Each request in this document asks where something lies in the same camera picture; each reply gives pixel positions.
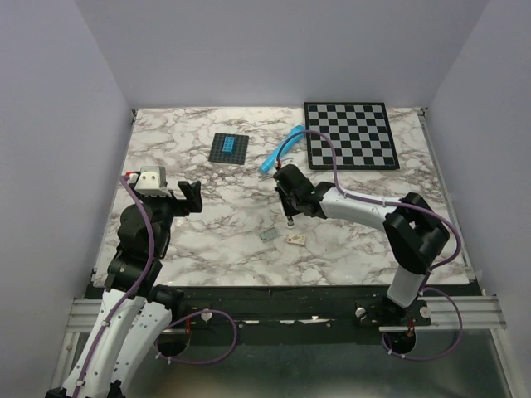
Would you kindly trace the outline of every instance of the marble tabletop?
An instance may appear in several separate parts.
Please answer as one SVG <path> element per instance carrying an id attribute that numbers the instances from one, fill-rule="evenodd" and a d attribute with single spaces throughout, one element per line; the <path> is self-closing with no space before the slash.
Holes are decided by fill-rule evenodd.
<path id="1" fill-rule="evenodd" d="M 357 192 L 403 197 L 418 192 L 448 216 L 421 125 L 414 109 L 387 109 L 400 170 L 340 172 L 342 186 Z M 203 211 L 177 218 L 157 282 L 178 286 L 263 286 L 313 284 L 389 284 L 397 267 L 387 237 L 366 226 L 338 220 L 295 217 L 288 229 L 275 183 L 258 167 L 296 124 L 301 108 L 141 109 L 124 171 L 146 165 L 166 167 L 168 186 L 202 183 Z M 246 164 L 210 163 L 215 133 L 249 135 Z M 305 140 L 288 153 L 314 183 L 332 182 L 331 172 L 308 169 Z M 118 187 L 110 222 L 95 267 L 95 284 L 105 281 L 118 244 L 119 214 L 132 203 Z M 259 234 L 275 227 L 280 236 L 263 242 Z M 305 246 L 288 244 L 288 233 L 306 236 Z M 442 255 L 450 254 L 455 241 Z M 438 269 L 433 284 L 468 283 L 463 259 Z"/>

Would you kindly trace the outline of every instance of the blue plastic tool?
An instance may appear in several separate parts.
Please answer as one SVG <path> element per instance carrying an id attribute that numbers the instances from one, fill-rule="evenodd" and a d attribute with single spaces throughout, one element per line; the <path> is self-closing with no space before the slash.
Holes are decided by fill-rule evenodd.
<path id="1" fill-rule="evenodd" d="M 230 155 L 233 149 L 234 149 L 234 137 L 225 137 L 225 141 L 223 141 L 222 152 L 225 153 L 226 155 Z"/>
<path id="2" fill-rule="evenodd" d="M 286 139 L 288 139 L 289 137 L 291 137 L 292 135 L 298 133 L 299 131 L 305 131 L 306 130 L 306 127 L 305 126 L 301 126 L 300 124 L 298 126 L 295 126 L 291 129 L 290 133 L 288 134 L 288 136 L 286 137 Z M 298 143 L 302 138 L 304 137 L 304 134 L 301 134 L 301 135 L 298 135 L 297 137 L 291 139 L 287 144 L 286 146 L 284 147 L 284 149 L 282 149 L 282 153 L 280 154 L 280 156 L 284 156 L 286 152 L 288 152 L 291 147 L 293 147 L 296 143 Z M 280 150 L 280 146 L 282 145 L 282 143 L 284 143 L 284 141 L 282 141 L 278 147 L 276 147 L 276 149 L 273 151 L 273 153 L 271 155 L 269 155 L 269 157 L 266 159 L 265 162 L 262 163 L 262 165 L 260 166 L 260 171 L 263 172 L 263 173 L 266 173 L 266 172 L 269 172 L 271 170 L 271 168 L 275 165 L 275 160 L 276 160 L 276 155 L 277 153 L 279 152 Z"/>

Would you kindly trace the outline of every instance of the chessboard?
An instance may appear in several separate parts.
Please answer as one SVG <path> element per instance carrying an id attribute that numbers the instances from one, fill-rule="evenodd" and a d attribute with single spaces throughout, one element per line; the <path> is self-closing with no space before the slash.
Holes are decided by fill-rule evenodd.
<path id="1" fill-rule="evenodd" d="M 383 103 L 304 103 L 306 128 L 329 136 L 338 170 L 396 170 L 397 151 Z M 315 134 L 306 136 L 308 166 L 332 170 L 332 149 Z"/>

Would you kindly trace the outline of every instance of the black metal base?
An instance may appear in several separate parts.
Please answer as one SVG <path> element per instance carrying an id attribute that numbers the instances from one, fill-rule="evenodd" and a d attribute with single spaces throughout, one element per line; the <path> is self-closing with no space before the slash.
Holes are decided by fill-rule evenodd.
<path id="1" fill-rule="evenodd" d="M 437 285 L 449 295 L 480 295 L 476 282 L 467 285 Z M 168 288 L 182 292 L 175 312 L 192 313 L 202 308 L 220 309 L 238 323 L 238 344 L 327 344 L 353 342 L 380 344 L 378 326 L 382 324 L 378 306 L 388 286 L 302 286 L 302 287 L 183 287 Z M 103 289 L 87 289 L 88 299 L 101 297 Z M 429 325 L 429 319 L 419 315 L 425 305 L 417 300 L 394 325 L 407 326 L 409 318 L 417 326 Z M 365 318 L 355 315 L 357 308 L 365 308 Z M 215 315 L 205 323 L 198 319 L 192 325 L 194 346 L 227 345 L 232 339 L 231 324 Z M 184 334 L 166 334 L 159 339 L 165 343 L 185 343 Z"/>

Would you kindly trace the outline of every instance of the white wall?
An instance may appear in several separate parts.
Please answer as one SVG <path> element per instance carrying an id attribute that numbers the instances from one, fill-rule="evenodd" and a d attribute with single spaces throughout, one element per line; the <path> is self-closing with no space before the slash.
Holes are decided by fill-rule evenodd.
<path id="1" fill-rule="evenodd" d="M 437 91 L 428 122 L 474 268 L 488 291 L 499 295 L 529 376 L 529 0 L 490 1 Z"/>
<path id="2" fill-rule="evenodd" d="M 0 4 L 0 395 L 44 396 L 130 110 L 71 0 Z"/>
<path id="3" fill-rule="evenodd" d="M 433 98 L 487 0 L 76 0 L 137 107 Z"/>

